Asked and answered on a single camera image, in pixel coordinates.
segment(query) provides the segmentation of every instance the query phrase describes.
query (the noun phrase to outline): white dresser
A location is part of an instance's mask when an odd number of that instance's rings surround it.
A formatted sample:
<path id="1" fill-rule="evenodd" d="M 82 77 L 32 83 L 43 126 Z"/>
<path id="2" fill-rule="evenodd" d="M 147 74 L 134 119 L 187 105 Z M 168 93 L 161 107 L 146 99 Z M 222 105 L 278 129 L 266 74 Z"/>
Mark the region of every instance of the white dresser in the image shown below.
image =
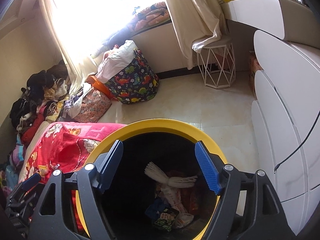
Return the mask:
<path id="1" fill-rule="evenodd" d="M 252 123 L 260 168 L 273 183 L 288 224 L 298 234 L 320 201 L 320 24 L 293 0 L 234 0 L 227 19 L 258 28 L 254 49 L 264 69 L 255 75 Z"/>

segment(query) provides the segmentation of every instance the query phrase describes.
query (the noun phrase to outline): black cable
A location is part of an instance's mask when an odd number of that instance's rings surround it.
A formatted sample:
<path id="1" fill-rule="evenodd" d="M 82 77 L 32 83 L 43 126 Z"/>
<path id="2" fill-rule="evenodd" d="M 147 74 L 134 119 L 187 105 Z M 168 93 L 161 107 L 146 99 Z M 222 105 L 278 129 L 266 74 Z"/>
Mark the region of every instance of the black cable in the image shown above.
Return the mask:
<path id="1" fill-rule="evenodd" d="M 303 140 L 303 142 L 298 146 L 298 148 L 297 148 L 293 153 L 291 153 L 291 154 L 290 154 L 288 157 L 286 157 L 282 162 L 280 162 L 279 164 L 277 164 L 277 165 L 275 166 L 275 174 L 276 174 L 277 169 L 280 167 L 280 165 L 281 165 L 282 163 L 284 163 L 285 161 L 287 161 L 292 155 L 294 155 L 294 154 L 301 148 L 301 146 L 306 142 L 306 140 L 308 139 L 309 135 L 311 134 L 313 128 L 315 127 L 316 123 L 318 122 L 319 116 L 320 116 L 320 110 L 319 110 L 318 116 L 317 116 L 315 122 L 313 123 L 313 126 L 311 127 L 311 129 L 310 129 L 308 135 L 306 136 L 306 138 Z"/>

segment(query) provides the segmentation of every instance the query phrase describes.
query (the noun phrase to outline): yellow rim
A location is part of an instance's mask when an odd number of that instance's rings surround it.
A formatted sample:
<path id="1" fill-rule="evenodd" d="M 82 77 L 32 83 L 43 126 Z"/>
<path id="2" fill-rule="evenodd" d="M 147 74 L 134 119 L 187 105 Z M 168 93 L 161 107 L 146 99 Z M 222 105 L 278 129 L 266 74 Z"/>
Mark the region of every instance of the yellow rim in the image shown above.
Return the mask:
<path id="1" fill-rule="evenodd" d="M 224 154 L 222 153 L 222 151 L 220 150 L 219 146 L 208 135 L 206 135 L 204 132 L 202 132 L 198 128 L 177 120 L 149 119 L 149 120 L 143 120 L 143 121 L 129 124 L 110 134 L 92 151 L 92 153 L 87 158 L 85 164 L 94 163 L 100 154 L 108 152 L 110 150 L 110 148 L 112 147 L 112 145 L 116 140 L 124 141 L 135 135 L 149 133 L 149 132 L 172 133 L 172 134 L 180 135 L 193 143 L 196 143 L 201 140 L 203 141 L 204 145 L 207 147 L 210 153 L 219 155 L 221 160 L 224 163 L 227 163 L 227 160 Z M 84 220 L 84 216 L 82 213 L 78 191 L 76 191 L 76 206 L 77 206 L 77 211 L 78 211 L 81 224 L 84 227 L 84 230 L 86 231 L 86 233 L 89 235 L 89 232 Z M 200 240 L 202 238 L 205 230 L 208 227 L 208 224 L 194 238 L 194 240 Z"/>

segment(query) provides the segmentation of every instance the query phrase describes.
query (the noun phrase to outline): dinosaur print bag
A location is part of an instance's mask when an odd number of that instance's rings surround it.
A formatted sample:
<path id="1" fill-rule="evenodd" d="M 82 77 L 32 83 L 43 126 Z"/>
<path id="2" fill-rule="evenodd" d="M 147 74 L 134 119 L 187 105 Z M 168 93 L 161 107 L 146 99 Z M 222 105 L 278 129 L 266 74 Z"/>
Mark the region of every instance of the dinosaur print bag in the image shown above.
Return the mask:
<path id="1" fill-rule="evenodd" d="M 123 104 L 150 100 L 155 97 L 159 78 L 150 68 L 141 50 L 135 50 L 132 62 L 105 85 Z"/>

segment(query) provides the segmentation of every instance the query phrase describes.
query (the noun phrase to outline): silver screw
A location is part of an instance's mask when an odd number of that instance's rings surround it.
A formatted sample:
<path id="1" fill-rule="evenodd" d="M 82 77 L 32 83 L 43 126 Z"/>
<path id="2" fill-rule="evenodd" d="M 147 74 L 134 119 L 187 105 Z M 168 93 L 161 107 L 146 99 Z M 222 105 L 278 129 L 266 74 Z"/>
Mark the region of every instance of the silver screw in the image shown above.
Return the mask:
<path id="1" fill-rule="evenodd" d="M 266 173 L 263 170 L 258 170 L 258 175 L 263 177 Z"/>
<path id="2" fill-rule="evenodd" d="M 54 176 L 58 176 L 58 175 L 60 175 L 60 173 L 61 173 L 61 170 L 55 170 L 55 171 L 53 171 L 53 175 Z"/>
<path id="3" fill-rule="evenodd" d="M 93 168 L 94 168 L 94 164 L 93 164 L 93 163 L 88 163 L 88 164 L 84 167 L 84 169 L 85 169 L 86 171 L 91 171 L 91 170 L 93 170 Z"/>
<path id="4" fill-rule="evenodd" d="M 233 170 L 233 166 L 230 165 L 230 164 L 224 165 L 224 168 L 225 168 L 227 171 L 232 171 L 232 170 Z"/>

